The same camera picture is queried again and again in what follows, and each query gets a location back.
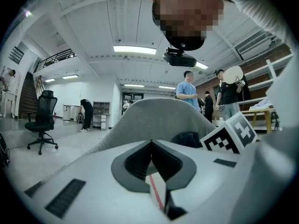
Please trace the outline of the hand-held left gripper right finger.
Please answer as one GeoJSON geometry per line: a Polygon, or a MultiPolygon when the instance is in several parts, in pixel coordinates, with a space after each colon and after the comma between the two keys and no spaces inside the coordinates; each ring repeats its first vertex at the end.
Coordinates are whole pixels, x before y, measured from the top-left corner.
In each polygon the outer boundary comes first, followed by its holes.
{"type": "Polygon", "coordinates": [[[248,179],[248,156],[151,141],[152,160],[166,179],[164,211],[153,224],[240,224],[238,201],[248,179]]]}

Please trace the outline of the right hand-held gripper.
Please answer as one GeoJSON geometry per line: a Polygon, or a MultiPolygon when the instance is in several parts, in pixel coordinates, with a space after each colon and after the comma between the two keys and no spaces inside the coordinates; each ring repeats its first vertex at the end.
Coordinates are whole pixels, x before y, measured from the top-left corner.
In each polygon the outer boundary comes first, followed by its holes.
{"type": "Polygon", "coordinates": [[[226,120],[211,133],[200,139],[205,150],[242,154],[245,147],[257,140],[257,133],[242,112],[226,120]]]}

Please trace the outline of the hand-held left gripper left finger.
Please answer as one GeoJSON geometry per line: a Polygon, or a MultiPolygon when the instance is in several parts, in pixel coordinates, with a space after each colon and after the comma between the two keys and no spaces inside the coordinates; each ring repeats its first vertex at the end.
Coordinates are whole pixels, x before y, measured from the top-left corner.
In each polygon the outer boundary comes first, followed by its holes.
{"type": "Polygon", "coordinates": [[[82,156],[24,202],[43,224],[164,224],[150,193],[132,192],[113,177],[111,165],[142,141],[82,156]]]}

